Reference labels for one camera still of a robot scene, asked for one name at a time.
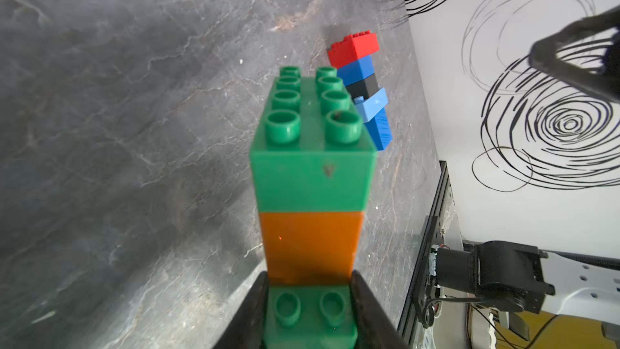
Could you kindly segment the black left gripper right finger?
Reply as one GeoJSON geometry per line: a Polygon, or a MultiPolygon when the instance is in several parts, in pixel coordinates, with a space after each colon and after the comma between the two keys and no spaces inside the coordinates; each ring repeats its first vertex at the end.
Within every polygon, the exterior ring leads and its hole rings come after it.
{"type": "Polygon", "coordinates": [[[362,275],[353,270],[350,279],[351,304],[358,329],[355,348],[381,349],[408,346],[392,325],[362,275]]]}

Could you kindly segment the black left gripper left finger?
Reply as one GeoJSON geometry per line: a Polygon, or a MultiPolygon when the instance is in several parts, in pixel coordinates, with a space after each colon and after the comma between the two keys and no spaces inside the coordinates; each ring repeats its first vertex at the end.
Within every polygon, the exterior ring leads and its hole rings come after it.
{"type": "Polygon", "coordinates": [[[215,349],[264,348],[263,335],[269,292],[269,279],[262,271],[245,296],[215,349]]]}

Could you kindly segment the orange lego brick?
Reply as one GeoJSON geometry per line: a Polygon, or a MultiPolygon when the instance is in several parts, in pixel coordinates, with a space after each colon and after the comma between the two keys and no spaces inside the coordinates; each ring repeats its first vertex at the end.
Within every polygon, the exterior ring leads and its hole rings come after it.
{"type": "Polygon", "coordinates": [[[260,213],[259,218],[271,284],[349,282],[364,213],[260,213]]]}

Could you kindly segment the dark blue lego brick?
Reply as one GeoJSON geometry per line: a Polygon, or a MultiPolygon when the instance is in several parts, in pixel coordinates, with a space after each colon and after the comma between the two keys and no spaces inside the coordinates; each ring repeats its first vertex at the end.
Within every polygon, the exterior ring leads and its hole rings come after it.
{"type": "Polygon", "coordinates": [[[384,108],[364,125],[378,151],[385,150],[392,142],[392,130],[384,108]]]}

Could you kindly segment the black square lego brick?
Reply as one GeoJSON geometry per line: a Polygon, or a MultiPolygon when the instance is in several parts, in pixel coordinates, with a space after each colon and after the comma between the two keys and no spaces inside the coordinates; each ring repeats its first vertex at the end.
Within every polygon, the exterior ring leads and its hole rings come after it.
{"type": "Polygon", "coordinates": [[[347,85],[346,89],[353,100],[358,97],[363,97],[364,100],[368,100],[380,90],[380,86],[376,75],[372,74],[365,79],[347,85]]]}

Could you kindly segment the dark green long lego brick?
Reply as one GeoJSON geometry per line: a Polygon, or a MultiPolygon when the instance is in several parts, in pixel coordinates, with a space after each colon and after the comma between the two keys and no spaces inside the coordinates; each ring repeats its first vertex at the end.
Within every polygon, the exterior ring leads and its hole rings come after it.
{"type": "Polygon", "coordinates": [[[377,157],[333,68],[280,67],[250,147],[260,213],[362,212],[377,157]]]}

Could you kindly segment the blue square lego brick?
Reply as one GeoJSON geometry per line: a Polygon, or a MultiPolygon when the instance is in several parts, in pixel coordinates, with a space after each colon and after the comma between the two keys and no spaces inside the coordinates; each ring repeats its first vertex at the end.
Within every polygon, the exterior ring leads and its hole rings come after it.
{"type": "Polygon", "coordinates": [[[350,64],[342,66],[342,68],[337,70],[337,76],[342,79],[342,82],[346,87],[355,82],[362,81],[374,73],[375,68],[371,56],[360,58],[350,64]]]}

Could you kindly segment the light blue long lego brick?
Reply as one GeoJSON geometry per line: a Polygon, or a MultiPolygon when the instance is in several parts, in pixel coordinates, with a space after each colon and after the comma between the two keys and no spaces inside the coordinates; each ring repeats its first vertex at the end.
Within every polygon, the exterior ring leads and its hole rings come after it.
{"type": "Polygon", "coordinates": [[[380,111],[388,105],[386,90],[380,88],[373,96],[365,100],[362,96],[354,99],[355,107],[364,123],[370,122],[380,111]]]}

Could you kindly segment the red long lego brick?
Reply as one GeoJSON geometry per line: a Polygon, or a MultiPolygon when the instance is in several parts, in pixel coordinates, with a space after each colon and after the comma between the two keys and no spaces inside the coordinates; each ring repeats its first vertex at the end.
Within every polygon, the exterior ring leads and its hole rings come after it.
{"type": "Polygon", "coordinates": [[[377,35],[374,32],[366,31],[350,34],[343,40],[333,43],[328,50],[328,57],[331,66],[340,69],[378,51],[377,35]]]}

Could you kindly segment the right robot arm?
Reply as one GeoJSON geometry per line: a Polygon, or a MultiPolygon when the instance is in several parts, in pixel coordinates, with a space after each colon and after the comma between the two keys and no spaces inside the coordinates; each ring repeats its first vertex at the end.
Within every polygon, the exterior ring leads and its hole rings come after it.
{"type": "MultiPolygon", "coordinates": [[[[535,42],[514,85],[492,86],[480,138],[491,165],[521,187],[619,185],[619,10],[580,19],[535,42]]],[[[429,282],[505,312],[619,322],[619,272],[524,244],[436,247],[429,282]]]]}

